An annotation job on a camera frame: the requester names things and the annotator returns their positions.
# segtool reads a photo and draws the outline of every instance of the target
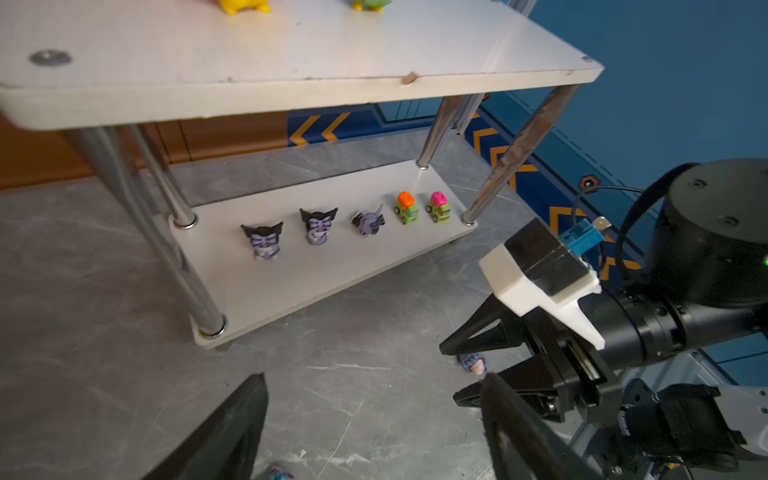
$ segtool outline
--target blue connector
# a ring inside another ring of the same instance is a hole
[[[599,220],[603,220],[607,223],[607,220],[603,217],[600,217]],[[587,250],[603,241],[603,238],[603,233],[586,218],[582,219],[579,223],[576,223],[574,227],[571,227],[560,234],[560,241],[565,243],[576,257],[579,257],[587,252]]]

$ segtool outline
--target white shelf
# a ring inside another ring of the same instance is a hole
[[[407,226],[392,211],[404,190],[419,206],[419,221]],[[451,218],[443,223],[433,223],[424,211],[435,191],[443,192],[452,208]],[[380,204],[386,224],[377,235],[365,238],[351,219]],[[328,241],[309,245],[299,209],[335,207],[339,211]],[[195,227],[180,230],[171,225],[171,231],[227,316],[227,328],[208,340],[192,325],[195,342],[213,348],[471,233],[475,227],[459,219],[464,210],[434,168],[420,170],[414,161],[196,207]],[[271,226],[281,221],[278,256],[270,261],[254,258],[240,225]]]
[[[212,0],[3,0],[0,110],[54,130],[581,84],[603,70],[501,2],[270,4],[230,17]],[[29,61],[46,48],[72,63]]]

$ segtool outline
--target yellow toy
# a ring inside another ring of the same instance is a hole
[[[268,0],[219,0],[221,8],[230,15],[235,15],[243,8],[255,8],[259,12],[269,13],[272,11]]]

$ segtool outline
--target chrome pole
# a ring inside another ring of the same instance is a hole
[[[472,121],[472,117],[475,115],[475,112],[478,110],[478,108],[480,108],[480,104],[482,103],[482,98],[484,96],[485,94],[474,94],[466,95],[464,97],[462,107],[456,114],[456,122],[453,126],[456,129],[457,135],[463,135],[464,132],[467,131],[469,122]]]
[[[443,135],[445,135],[445,131],[448,130],[448,126],[451,124],[454,115],[456,115],[456,110],[458,110],[459,105],[462,104],[462,99],[463,97],[461,95],[455,97],[443,97],[440,109],[437,110],[437,115],[435,116],[435,123],[433,123],[432,128],[429,129],[429,135],[427,136],[427,141],[424,143],[422,154],[416,161],[416,164],[422,170],[429,168],[429,162],[432,161],[432,155],[435,154],[438,145],[440,145],[440,140],[442,140]]]
[[[171,272],[200,333],[208,338],[221,334],[227,324],[224,315],[184,258],[181,248],[170,235],[163,235],[155,223],[150,209],[151,199],[146,197],[146,190],[141,187],[138,172],[123,155],[114,127],[82,128],[65,133],[75,150],[93,167]]]
[[[174,217],[174,224],[179,228],[194,227],[197,224],[197,215],[192,211],[177,185],[168,177],[169,173],[163,169],[162,155],[157,149],[157,145],[142,127],[131,125],[129,130],[139,147],[141,156],[147,162],[147,167],[157,184],[157,188],[170,208],[170,214]]]
[[[493,169],[491,175],[480,188],[475,201],[463,213],[462,222],[465,225],[472,225],[498,192],[509,183],[512,175],[525,163],[558,122],[577,89],[578,85],[556,87],[539,105],[507,152],[498,160],[496,168]]]

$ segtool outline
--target wooden cabinet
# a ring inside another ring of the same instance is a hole
[[[287,113],[236,115],[146,124],[166,164],[226,157],[288,145]],[[139,166],[138,149],[127,129],[121,139]],[[0,116],[0,189],[88,177],[91,168],[61,132],[19,129]]]

